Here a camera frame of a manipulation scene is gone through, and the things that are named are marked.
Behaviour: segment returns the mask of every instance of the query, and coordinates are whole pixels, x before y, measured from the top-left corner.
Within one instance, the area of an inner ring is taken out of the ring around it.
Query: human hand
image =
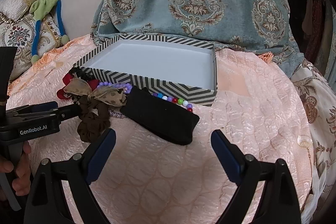
[[[30,190],[30,163],[28,154],[32,151],[28,142],[23,144],[23,152],[19,163],[15,168],[15,173],[18,176],[13,180],[12,187],[16,191],[17,196],[27,195]],[[0,172],[10,173],[14,169],[14,165],[9,161],[0,156]]]

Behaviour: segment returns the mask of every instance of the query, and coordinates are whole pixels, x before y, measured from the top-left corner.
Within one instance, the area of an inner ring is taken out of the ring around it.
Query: pink bedspread
[[[64,51],[51,53],[10,86],[8,108],[60,101],[56,91],[72,64],[95,46],[89,36]],[[236,189],[210,145],[220,128],[243,153],[259,160],[286,160],[302,207],[311,186],[312,141],[301,100],[293,84],[273,63],[251,53],[217,52],[218,94],[212,107],[194,106],[200,121],[188,146],[173,145],[129,119],[111,118],[117,143],[91,190],[102,210],[118,224],[215,223]],[[31,141],[31,165],[41,159],[66,160],[88,146],[76,132],[79,119],[63,122],[61,131]],[[262,183],[244,219],[257,208]],[[76,223],[81,223],[71,193],[66,195]]]

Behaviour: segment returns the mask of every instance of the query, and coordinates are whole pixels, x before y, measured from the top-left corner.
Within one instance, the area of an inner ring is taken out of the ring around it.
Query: brown scrunchie
[[[89,100],[87,96],[82,96],[78,103],[82,109],[82,114],[79,116],[82,121],[78,125],[77,133],[83,142],[94,142],[110,127],[109,107],[94,98]],[[90,111],[94,108],[98,110],[98,115]]]

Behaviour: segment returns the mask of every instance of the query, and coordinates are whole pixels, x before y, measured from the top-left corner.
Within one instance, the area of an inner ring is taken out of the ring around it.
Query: black and white chevron pattern
[[[170,43],[178,43],[184,45],[191,45],[194,47],[201,47],[212,49],[212,61],[214,68],[214,86],[215,90],[208,90],[198,87],[191,87],[184,84],[177,84],[165,80],[153,79],[139,75],[130,75],[122,72],[113,72],[102,69],[87,68],[83,65],[90,60],[93,56],[97,55],[99,52],[115,43],[119,39],[137,39],[137,40],[152,40],[152,41],[163,41]],[[175,98],[183,98],[190,103],[200,104],[205,106],[211,106],[216,94],[217,94],[217,65],[216,65],[216,54],[213,48],[213,44],[194,40],[187,38],[176,38],[176,37],[167,37],[163,35],[144,35],[144,34],[131,34],[131,35],[118,35],[110,40],[107,40],[105,43],[99,45],[97,48],[86,54],[80,60],[78,60],[74,66],[81,67],[83,72],[93,75],[96,79],[102,82],[111,82],[113,84],[125,82],[131,83],[139,88],[148,88],[151,92],[162,93],[167,96],[173,96]]]

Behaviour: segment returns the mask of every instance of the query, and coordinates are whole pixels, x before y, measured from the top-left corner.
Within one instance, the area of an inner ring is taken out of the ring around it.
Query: ribbon bow
[[[126,104],[126,95],[123,89],[116,89],[111,86],[101,86],[92,91],[89,84],[81,78],[73,78],[63,88],[64,92],[79,96],[88,96],[111,106],[123,106]]]

